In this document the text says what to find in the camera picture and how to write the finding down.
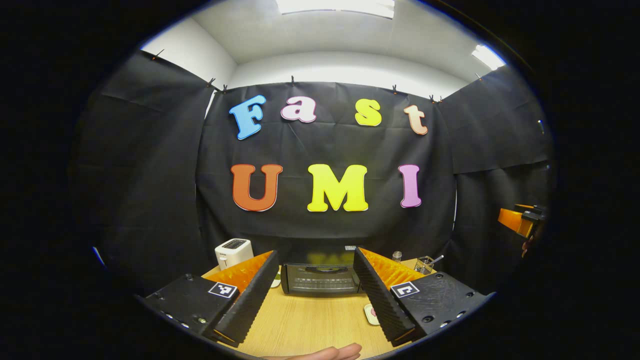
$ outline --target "pen holder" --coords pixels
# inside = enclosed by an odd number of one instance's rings
[[[427,264],[432,262],[433,259],[429,256],[422,256],[416,260],[415,267],[413,269],[422,275],[429,275],[433,272],[433,266]]]

